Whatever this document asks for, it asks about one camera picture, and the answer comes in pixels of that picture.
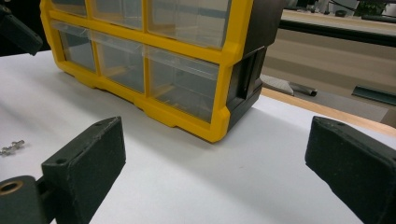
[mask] small metal part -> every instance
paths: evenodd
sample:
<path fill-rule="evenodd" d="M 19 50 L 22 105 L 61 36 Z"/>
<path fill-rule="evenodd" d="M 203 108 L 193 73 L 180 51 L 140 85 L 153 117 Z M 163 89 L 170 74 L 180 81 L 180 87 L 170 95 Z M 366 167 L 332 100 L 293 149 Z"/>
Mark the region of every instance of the small metal part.
<path fill-rule="evenodd" d="M 21 148 L 21 146 L 24 144 L 24 141 L 21 140 L 19 142 L 12 142 L 10 147 L 3 147 L 0 150 L 0 155 L 1 156 L 9 156 L 13 154 L 17 149 Z"/>

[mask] plastic drawer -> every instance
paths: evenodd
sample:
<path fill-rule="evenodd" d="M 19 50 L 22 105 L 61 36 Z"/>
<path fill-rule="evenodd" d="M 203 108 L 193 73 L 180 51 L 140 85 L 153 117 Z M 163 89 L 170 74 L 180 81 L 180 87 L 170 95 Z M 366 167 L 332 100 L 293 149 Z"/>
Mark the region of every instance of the plastic drawer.
<path fill-rule="evenodd" d="M 86 17 L 85 0 L 51 0 L 53 7 L 60 11 Z"/>
<path fill-rule="evenodd" d="M 152 0 L 148 5 L 148 31 L 221 49 L 230 4 L 230 0 Z"/>
<path fill-rule="evenodd" d="M 143 45 L 132 40 L 91 32 L 101 74 L 134 91 L 144 92 Z"/>
<path fill-rule="evenodd" d="M 150 95 L 210 122 L 219 67 L 163 49 L 147 47 Z"/>
<path fill-rule="evenodd" d="M 67 61 L 79 64 L 91 71 L 95 71 L 89 30 L 62 21 L 52 21 L 52 28 L 59 31 L 64 56 Z"/>
<path fill-rule="evenodd" d="M 93 0 L 92 16 L 101 21 L 142 29 L 141 0 Z"/>

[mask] yellow storage organizer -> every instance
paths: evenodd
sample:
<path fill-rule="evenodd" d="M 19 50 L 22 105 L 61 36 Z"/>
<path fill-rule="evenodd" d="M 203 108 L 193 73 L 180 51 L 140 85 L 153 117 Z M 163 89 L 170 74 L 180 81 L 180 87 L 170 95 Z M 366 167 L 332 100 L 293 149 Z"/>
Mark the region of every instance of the yellow storage organizer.
<path fill-rule="evenodd" d="M 57 65 L 148 116 L 219 141 L 257 100 L 279 0 L 42 0 Z"/>

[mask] gray floor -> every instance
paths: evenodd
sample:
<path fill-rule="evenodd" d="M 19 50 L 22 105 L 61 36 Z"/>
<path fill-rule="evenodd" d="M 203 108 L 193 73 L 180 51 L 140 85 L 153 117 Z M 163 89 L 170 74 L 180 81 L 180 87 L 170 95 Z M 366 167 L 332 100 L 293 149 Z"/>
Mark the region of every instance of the gray floor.
<path fill-rule="evenodd" d="M 377 122 L 381 121 L 388 112 L 384 107 L 370 105 L 362 101 L 349 99 L 326 91 L 318 90 L 316 96 L 311 96 L 307 92 L 301 92 L 294 88 L 291 89 L 290 85 L 288 85 L 289 82 L 282 79 L 262 75 L 262 81 L 264 82 L 264 87 L 272 90 L 281 91 L 286 94 L 294 94 L 294 97 L 319 105 L 326 105 L 328 107 Z"/>

